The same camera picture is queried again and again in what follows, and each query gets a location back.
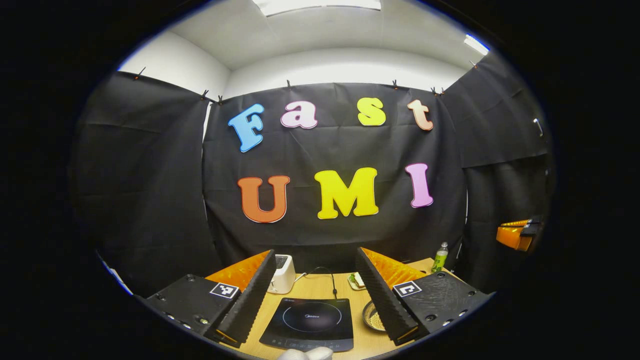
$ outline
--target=black curtain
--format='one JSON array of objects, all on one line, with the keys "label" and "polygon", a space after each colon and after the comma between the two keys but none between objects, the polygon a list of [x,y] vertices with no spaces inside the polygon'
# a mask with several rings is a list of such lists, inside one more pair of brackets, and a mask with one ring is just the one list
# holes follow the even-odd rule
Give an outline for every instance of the black curtain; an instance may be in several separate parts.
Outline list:
[{"label": "black curtain", "polygon": [[77,128],[72,193],[100,255],[143,297],[220,268],[202,197],[208,101],[117,72],[91,96]]},{"label": "black curtain", "polygon": [[[356,104],[363,97],[383,103],[386,121],[364,126]],[[422,130],[407,104],[419,99],[429,108],[431,131]],[[284,127],[285,105],[309,101],[316,106],[317,126]],[[264,138],[247,152],[227,122],[261,104]],[[433,257],[448,241],[456,250],[465,217],[465,184],[448,112],[431,92],[374,84],[318,84],[266,90],[213,104],[204,140],[203,169],[208,219],[224,265],[275,249],[293,256],[297,272],[326,266],[333,272],[355,271],[359,246],[399,261]],[[413,187],[405,167],[426,163],[434,202],[413,208]],[[356,170],[378,171],[374,192],[379,213],[318,219],[321,187],[314,175],[335,170],[349,186]],[[255,223],[243,214],[237,181],[259,177],[260,207],[273,208],[271,176],[289,176],[286,215],[271,224]],[[452,266],[454,257],[447,266]]]},{"label": "black curtain", "polygon": [[512,280],[526,257],[496,241],[498,226],[543,215],[553,174],[535,96],[493,52],[476,65],[442,99],[456,129],[468,188],[456,275],[491,292]]}]

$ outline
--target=plastic bottle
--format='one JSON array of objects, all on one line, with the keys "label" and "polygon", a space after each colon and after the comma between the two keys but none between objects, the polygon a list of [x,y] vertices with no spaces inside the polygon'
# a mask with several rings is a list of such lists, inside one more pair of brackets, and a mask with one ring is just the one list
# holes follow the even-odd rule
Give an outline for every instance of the plastic bottle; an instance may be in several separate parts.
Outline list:
[{"label": "plastic bottle", "polygon": [[439,272],[442,270],[444,266],[444,261],[447,259],[447,255],[449,254],[449,250],[447,250],[448,244],[443,242],[438,252],[436,252],[436,258],[433,260],[433,267],[431,268],[431,272]]}]

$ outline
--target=wooden table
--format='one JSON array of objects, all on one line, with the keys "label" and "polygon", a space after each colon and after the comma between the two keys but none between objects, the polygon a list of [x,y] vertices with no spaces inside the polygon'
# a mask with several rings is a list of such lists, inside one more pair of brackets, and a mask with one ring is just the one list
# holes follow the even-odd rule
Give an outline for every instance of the wooden table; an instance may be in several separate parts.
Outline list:
[{"label": "wooden table", "polygon": [[[414,263],[408,263],[407,265],[416,268],[417,270],[424,270],[427,274],[431,274],[433,260],[431,258],[427,258]],[[371,297],[367,290],[356,291],[351,288],[347,282],[349,274],[350,273],[334,274],[333,276],[335,278],[335,288],[338,291],[338,299],[347,298],[351,304],[353,349],[345,352],[335,352],[333,353],[333,359],[366,359],[411,343],[413,340],[397,347],[394,345],[393,341],[389,340],[386,332],[375,331],[364,323],[362,320],[362,310],[365,305],[371,301]],[[267,325],[271,321],[276,308],[280,304],[280,300],[283,297],[296,299],[333,299],[332,291],[333,286],[330,274],[311,274],[300,278],[300,280],[294,284],[293,289],[291,289],[287,294],[266,293],[264,300],[262,301],[262,306],[260,307],[255,322],[253,323],[253,327],[251,328],[251,332],[249,333],[247,342],[242,344],[240,349],[233,349],[264,359],[275,360],[285,351],[285,349],[267,346],[262,344],[259,340],[264,333],[264,329],[266,329]]]}]

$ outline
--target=induction cooker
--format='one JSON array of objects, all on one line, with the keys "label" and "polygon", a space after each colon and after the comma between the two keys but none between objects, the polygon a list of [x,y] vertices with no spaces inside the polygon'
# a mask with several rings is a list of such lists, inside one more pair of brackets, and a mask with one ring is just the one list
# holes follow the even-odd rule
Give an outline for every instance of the induction cooker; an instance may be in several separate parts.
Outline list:
[{"label": "induction cooker", "polygon": [[328,347],[334,352],[353,348],[349,299],[283,298],[260,342],[278,348],[308,351]]}]

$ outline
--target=ceiling light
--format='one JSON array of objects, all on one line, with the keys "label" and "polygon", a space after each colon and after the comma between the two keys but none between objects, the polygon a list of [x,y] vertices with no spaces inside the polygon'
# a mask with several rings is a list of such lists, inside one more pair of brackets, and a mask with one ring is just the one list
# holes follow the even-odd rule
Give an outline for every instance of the ceiling light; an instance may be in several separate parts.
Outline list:
[{"label": "ceiling light", "polygon": [[489,53],[489,48],[484,46],[480,41],[476,40],[471,35],[467,34],[467,38],[465,39],[465,44],[473,47],[474,50],[481,53],[482,55],[487,55]]},{"label": "ceiling light", "polygon": [[323,6],[348,6],[380,10],[380,0],[253,0],[264,16],[276,15],[305,8]]}]

